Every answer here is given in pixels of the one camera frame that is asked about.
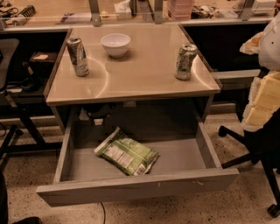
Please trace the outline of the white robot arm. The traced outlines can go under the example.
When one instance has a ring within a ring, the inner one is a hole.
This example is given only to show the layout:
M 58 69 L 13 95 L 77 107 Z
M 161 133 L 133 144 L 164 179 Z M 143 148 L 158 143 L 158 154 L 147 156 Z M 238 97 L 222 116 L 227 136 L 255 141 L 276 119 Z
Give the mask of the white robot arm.
M 280 12 L 262 32 L 245 42 L 240 52 L 257 53 L 260 66 L 269 70 L 263 78 L 253 79 L 242 115 L 242 127 L 256 132 L 280 109 Z

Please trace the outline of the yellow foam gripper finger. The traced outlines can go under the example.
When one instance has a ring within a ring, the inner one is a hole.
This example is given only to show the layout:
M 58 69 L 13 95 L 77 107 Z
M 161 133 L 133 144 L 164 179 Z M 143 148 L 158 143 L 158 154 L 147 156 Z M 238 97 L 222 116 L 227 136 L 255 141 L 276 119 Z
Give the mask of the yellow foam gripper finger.
M 241 126 L 244 130 L 260 130 L 280 108 L 280 72 L 270 71 L 263 78 L 255 77 L 250 87 Z

